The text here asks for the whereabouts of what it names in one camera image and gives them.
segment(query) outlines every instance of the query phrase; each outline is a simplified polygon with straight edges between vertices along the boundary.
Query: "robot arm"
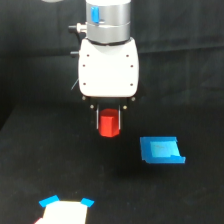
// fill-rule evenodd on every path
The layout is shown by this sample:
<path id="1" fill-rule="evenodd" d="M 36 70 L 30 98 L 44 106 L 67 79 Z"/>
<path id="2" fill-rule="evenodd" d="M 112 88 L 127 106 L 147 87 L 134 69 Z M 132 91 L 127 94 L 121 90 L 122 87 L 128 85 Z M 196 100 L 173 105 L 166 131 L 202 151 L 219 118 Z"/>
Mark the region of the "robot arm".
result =
<path id="1" fill-rule="evenodd" d="M 86 0 L 86 23 L 70 32 L 86 33 L 79 52 L 79 87 L 96 113 L 102 136 L 120 133 L 121 114 L 134 100 L 139 82 L 135 40 L 130 37 L 131 0 Z M 117 100 L 116 109 L 100 111 L 102 99 Z"/>

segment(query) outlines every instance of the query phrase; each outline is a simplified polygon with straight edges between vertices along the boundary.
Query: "black background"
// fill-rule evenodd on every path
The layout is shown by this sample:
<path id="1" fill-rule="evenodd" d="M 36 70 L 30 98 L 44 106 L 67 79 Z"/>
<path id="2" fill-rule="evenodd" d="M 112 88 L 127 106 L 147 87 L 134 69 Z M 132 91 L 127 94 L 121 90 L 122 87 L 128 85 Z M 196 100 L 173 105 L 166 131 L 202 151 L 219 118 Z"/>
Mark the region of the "black background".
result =
<path id="1" fill-rule="evenodd" d="M 223 1 L 132 1 L 144 95 L 114 139 L 70 91 L 67 26 L 85 22 L 85 1 L 1 0 L 0 11 L 1 223 L 33 223 L 54 194 L 95 200 L 87 224 L 222 223 Z M 145 164 L 142 136 L 177 136 L 186 165 Z"/>

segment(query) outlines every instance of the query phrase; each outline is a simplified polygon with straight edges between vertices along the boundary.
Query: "blue plastic piece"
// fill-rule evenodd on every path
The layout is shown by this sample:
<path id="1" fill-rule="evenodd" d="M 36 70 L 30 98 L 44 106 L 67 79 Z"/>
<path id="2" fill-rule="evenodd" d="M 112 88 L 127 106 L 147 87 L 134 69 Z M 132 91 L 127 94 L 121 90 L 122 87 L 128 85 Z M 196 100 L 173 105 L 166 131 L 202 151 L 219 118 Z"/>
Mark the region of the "blue plastic piece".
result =
<path id="1" fill-rule="evenodd" d="M 99 13 L 99 7 L 98 6 L 91 7 L 91 17 L 92 17 L 92 21 L 94 23 L 99 23 L 100 22 L 100 13 Z"/>
<path id="2" fill-rule="evenodd" d="M 143 137 L 141 141 L 142 160 L 154 164 L 184 164 L 176 137 Z"/>
<path id="3" fill-rule="evenodd" d="M 50 198 L 47 198 L 47 199 L 44 199 L 44 200 L 42 200 L 42 201 L 39 201 L 39 204 L 40 204 L 43 208 L 45 208 L 47 205 L 49 205 L 49 204 L 51 204 L 51 203 L 53 203 L 53 202 L 56 202 L 56 201 L 60 201 L 57 195 L 55 195 L 55 196 L 53 196 L 53 197 L 50 197 Z"/>
<path id="4" fill-rule="evenodd" d="M 91 207 L 94 204 L 94 201 L 89 200 L 87 198 L 83 198 L 81 204 L 86 205 L 87 207 Z"/>

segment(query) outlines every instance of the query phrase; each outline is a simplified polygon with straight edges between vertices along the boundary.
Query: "blue label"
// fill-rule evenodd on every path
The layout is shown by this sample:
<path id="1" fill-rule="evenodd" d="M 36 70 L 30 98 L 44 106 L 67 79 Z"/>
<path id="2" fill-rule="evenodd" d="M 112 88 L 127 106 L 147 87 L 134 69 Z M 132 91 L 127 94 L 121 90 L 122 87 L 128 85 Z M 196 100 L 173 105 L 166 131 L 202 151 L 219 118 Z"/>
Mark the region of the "blue label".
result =
<path id="1" fill-rule="evenodd" d="M 99 23 L 100 22 L 100 15 L 99 15 L 99 7 L 98 6 L 91 7 L 91 16 L 92 16 L 92 21 L 94 23 Z"/>

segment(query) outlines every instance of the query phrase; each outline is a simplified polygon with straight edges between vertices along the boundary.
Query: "black table surface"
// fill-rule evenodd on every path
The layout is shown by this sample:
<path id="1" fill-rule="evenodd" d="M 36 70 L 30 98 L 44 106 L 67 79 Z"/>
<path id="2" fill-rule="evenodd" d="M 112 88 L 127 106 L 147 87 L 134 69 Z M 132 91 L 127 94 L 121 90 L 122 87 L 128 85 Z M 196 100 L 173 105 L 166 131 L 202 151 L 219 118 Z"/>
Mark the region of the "black table surface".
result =
<path id="1" fill-rule="evenodd" d="M 17 106 L 0 132 L 0 223 L 34 223 L 53 195 L 94 200 L 87 224 L 223 223 L 223 133 L 223 109 L 139 105 L 107 139 L 82 104 Z M 146 164 L 142 136 L 176 136 L 186 164 Z"/>

